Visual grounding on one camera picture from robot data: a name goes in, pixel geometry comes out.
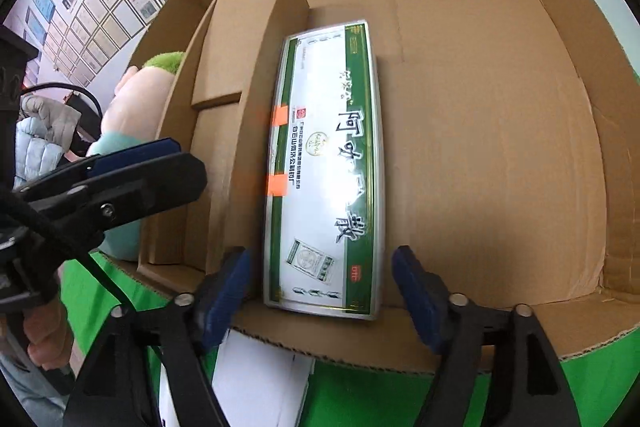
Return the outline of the left hand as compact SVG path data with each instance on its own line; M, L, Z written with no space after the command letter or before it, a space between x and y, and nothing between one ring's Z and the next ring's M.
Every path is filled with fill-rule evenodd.
M74 333L60 297L25 311L23 327L29 341L27 353L35 366L50 371L70 363Z

